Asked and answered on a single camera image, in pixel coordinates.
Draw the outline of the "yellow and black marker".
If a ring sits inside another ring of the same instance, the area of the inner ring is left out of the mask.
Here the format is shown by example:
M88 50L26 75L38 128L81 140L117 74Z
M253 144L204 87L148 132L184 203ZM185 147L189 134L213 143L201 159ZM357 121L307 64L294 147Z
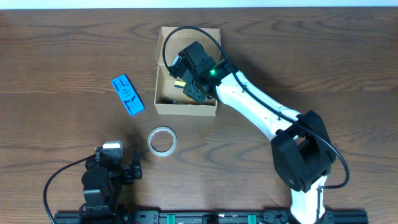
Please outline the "yellow and black marker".
M175 80L174 87L176 88L185 88L186 83L183 81Z

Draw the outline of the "black and white marker pen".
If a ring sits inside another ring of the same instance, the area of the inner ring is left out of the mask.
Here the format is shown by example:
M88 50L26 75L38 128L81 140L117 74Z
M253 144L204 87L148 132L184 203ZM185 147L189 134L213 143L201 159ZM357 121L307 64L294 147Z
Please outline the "black and white marker pen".
M168 97L163 97L163 102L165 104L172 104L172 105L177 105L178 104L178 101L176 101L174 99L171 99L171 98L168 98Z

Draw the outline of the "blue plastic tape dispenser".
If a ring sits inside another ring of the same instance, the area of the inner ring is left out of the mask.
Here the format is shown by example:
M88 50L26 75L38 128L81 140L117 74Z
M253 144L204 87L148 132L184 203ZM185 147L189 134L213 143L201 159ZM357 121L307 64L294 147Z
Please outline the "blue plastic tape dispenser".
M145 109L141 97L125 73L114 78L111 84L130 116L134 116Z

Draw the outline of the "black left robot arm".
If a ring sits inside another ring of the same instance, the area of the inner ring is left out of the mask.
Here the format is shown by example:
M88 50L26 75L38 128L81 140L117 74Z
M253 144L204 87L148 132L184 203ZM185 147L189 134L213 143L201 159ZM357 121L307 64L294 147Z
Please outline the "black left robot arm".
M78 212L79 223L134 223L132 213L119 198L125 185L142 178L142 167L137 152L126 166L121 153L120 149L98 147L85 162L81 181L86 212Z

